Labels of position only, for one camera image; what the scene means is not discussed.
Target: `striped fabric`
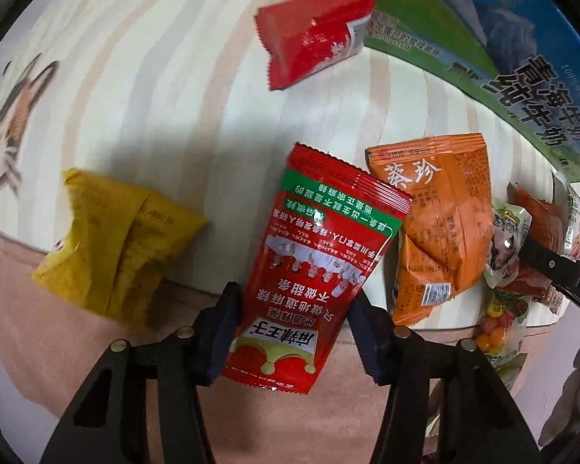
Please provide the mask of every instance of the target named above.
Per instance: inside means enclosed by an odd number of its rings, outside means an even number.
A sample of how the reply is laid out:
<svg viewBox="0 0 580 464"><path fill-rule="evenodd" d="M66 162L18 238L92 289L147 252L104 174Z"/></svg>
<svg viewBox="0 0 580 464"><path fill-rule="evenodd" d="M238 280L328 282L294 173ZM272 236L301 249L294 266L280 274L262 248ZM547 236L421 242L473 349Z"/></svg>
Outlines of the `striped fabric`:
<svg viewBox="0 0 580 464"><path fill-rule="evenodd" d="M0 45L0 109L38 53L33 76L52 61L59 68L24 132L19 196L0 189L1 235L49 250L70 224L60 172L97 171L210 218L173 278L218 293L228 280L246 281L297 141L365 168L366 147L479 131L494 196L505 198L517 181L551 199L552 166L530 143L455 87L394 57L364 49L269 92L252 18L277 1L35 0ZM378 304L383 268L365 285ZM482 291L436 308L418 327L474 324ZM532 324L552 320L533 308Z"/></svg>

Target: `yellow snack package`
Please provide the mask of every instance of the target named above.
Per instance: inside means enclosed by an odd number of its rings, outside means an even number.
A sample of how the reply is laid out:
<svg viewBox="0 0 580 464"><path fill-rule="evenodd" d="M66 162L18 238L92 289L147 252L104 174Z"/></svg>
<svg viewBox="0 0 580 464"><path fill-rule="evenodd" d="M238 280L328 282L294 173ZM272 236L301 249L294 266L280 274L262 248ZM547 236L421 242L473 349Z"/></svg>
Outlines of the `yellow snack package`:
<svg viewBox="0 0 580 464"><path fill-rule="evenodd" d="M32 280L95 314L143 325L168 265L206 219L156 192L91 172L69 169L63 177L71 229Z"/></svg>

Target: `group of people printed on package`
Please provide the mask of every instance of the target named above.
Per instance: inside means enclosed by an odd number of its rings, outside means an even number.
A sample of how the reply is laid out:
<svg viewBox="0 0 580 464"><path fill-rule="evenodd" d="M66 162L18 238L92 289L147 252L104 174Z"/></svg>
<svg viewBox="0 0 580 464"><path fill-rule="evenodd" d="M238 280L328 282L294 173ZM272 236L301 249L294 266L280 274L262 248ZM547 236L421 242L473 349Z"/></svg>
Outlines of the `group of people printed on package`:
<svg viewBox="0 0 580 464"><path fill-rule="evenodd" d="M334 277L340 279L339 284L331 291L331 296L337 298L348 289L349 285L362 285L366 277L360 269L352 266L350 263L339 258L317 251L316 249L304 246L299 242L290 241L279 235L268 235L264 241L264 252L271 250L275 253L272 267L280 266L283 257L292 257L291 269L293 272L299 272L303 263L307 262L307 276L315 278L319 269L325 270L322 275L322 281L331 282Z"/></svg>

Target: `screw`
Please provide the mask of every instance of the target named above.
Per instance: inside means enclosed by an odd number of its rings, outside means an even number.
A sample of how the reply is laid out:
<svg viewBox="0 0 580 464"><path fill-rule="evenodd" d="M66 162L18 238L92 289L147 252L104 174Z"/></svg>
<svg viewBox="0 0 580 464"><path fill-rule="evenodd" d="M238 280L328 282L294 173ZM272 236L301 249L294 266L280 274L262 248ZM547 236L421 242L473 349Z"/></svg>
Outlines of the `screw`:
<svg viewBox="0 0 580 464"><path fill-rule="evenodd" d="M397 336L397 338L408 338L411 336L412 332L405 326L396 326L393 328L393 334Z"/></svg>
<svg viewBox="0 0 580 464"><path fill-rule="evenodd" d="M470 353L477 348L477 343L470 338L465 338L464 340L462 340L462 342L460 342L460 345L462 346L462 349Z"/></svg>
<svg viewBox="0 0 580 464"><path fill-rule="evenodd" d="M176 330L176 336L178 338L191 338L195 334L195 331L190 326L182 326Z"/></svg>
<svg viewBox="0 0 580 464"><path fill-rule="evenodd" d="M129 345L129 343L121 338L120 340L114 340L109 348L113 353L122 353L127 348L127 345Z"/></svg>

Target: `cartoon rabbit print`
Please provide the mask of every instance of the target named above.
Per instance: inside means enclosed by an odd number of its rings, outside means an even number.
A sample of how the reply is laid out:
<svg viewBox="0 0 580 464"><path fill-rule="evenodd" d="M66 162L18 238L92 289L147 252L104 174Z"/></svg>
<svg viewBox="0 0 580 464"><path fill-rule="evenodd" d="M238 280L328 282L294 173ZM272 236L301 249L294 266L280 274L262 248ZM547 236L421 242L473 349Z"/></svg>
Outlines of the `cartoon rabbit print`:
<svg viewBox="0 0 580 464"><path fill-rule="evenodd" d="M0 188L8 184L15 195L22 185L17 157L30 113L54 78L58 61L50 63L37 77L30 73L39 60L37 55L23 70L0 110Z"/></svg>

